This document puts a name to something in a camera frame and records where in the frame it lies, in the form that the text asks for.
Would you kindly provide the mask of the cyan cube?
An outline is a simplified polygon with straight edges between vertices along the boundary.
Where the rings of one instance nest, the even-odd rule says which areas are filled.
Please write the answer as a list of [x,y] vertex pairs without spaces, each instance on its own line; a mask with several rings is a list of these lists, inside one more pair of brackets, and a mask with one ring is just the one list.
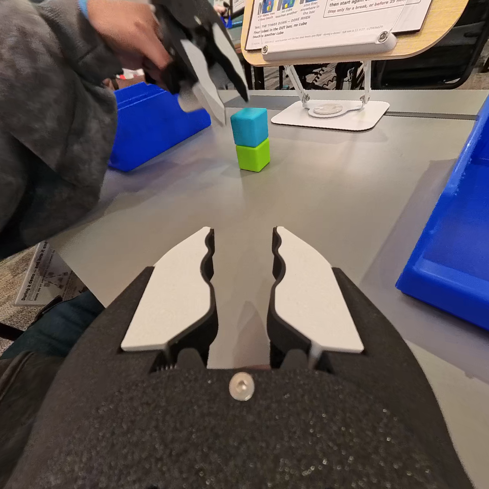
[[230,116],[234,142],[255,148],[268,138],[268,115],[264,107],[248,107]]

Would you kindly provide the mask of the green cube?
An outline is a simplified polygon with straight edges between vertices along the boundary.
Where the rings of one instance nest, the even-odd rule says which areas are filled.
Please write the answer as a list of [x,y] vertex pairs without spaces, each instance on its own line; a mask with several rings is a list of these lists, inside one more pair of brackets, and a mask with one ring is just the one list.
[[239,168],[254,173],[260,172],[271,160],[269,138],[256,147],[236,145]]

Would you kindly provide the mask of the person's left hand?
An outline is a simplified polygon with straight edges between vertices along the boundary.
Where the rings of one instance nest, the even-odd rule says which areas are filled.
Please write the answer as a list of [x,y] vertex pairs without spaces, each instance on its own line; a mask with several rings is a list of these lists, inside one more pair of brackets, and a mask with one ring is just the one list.
[[172,62],[161,40],[153,6],[144,1],[87,1],[92,27],[119,58],[124,69],[143,70],[162,85],[162,71]]

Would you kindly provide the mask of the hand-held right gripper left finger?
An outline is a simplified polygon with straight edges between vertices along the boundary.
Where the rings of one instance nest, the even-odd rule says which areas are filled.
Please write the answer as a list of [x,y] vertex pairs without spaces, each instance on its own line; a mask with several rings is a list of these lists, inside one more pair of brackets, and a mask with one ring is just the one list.
[[209,351],[218,332],[214,251],[214,230],[205,226],[155,263],[123,351]]

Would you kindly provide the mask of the grey desk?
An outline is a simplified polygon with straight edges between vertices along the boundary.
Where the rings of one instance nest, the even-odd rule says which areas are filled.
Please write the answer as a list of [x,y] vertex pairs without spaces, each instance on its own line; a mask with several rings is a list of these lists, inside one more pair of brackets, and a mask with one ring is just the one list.
[[366,132],[269,125],[271,162],[241,171],[229,126],[212,125],[129,173],[53,248],[104,305],[203,226],[215,230],[219,333],[211,368],[265,364],[272,229],[342,269],[398,329],[443,409],[477,488],[488,488],[488,333],[400,293],[400,275],[487,90],[377,91],[390,111]]

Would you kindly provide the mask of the printed instruction sheet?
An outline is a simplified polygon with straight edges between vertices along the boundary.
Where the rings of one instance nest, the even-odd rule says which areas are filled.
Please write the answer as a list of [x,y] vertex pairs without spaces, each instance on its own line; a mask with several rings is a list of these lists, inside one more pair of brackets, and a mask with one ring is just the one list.
[[420,31],[431,1],[254,1],[246,50],[382,44]]

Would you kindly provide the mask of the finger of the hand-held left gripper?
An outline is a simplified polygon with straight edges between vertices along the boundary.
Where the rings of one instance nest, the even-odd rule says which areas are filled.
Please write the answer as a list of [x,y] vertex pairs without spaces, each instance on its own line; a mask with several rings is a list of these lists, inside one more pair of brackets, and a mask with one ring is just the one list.
[[243,101],[249,102],[248,84],[240,59],[222,22],[212,24],[212,36],[216,54],[214,57],[223,69]]
[[181,109],[190,113],[204,108],[219,125],[225,126],[225,107],[211,79],[203,53],[189,40],[182,40],[181,43],[197,76],[197,82],[184,84],[180,89]]

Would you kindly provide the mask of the person's blue jeans leg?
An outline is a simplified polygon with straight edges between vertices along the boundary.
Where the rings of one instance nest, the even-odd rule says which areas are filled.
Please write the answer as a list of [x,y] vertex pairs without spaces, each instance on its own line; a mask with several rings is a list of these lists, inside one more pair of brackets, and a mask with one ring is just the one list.
[[104,310],[105,307],[89,290],[53,305],[3,352],[1,360],[13,359],[25,352],[65,358]]

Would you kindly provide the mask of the printed paper sheet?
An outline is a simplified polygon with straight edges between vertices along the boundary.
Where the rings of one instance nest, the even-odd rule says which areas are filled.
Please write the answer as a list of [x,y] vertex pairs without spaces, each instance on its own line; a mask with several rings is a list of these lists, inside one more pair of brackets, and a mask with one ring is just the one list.
[[47,241],[40,242],[25,273],[14,305],[40,307],[57,297],[70,300],[86,289]]

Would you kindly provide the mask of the person's left forearm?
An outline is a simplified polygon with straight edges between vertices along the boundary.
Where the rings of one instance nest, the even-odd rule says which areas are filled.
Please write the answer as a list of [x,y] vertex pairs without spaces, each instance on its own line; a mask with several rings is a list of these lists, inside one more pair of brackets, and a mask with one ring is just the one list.
[[77,1],[1,1],[1,260],[98,204],[121,71]]

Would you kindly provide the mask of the blue plastic bin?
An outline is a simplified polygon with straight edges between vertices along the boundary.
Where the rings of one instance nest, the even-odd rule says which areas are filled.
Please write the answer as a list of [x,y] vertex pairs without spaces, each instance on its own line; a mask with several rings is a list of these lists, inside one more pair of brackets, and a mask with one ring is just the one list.
[[488,98],[396,288],[488,331]]
[[139,82],[114,91],[117,130],[110,168],[129,172],[211,125],[205,109],[184,112],[178,97]]

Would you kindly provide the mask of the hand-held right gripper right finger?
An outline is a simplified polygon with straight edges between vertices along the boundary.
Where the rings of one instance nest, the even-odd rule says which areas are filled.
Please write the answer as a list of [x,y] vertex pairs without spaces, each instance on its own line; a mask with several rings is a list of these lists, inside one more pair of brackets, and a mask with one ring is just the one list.
[[283,226],[272,232],[268,337],[281,352],[363,352],[331,264]]

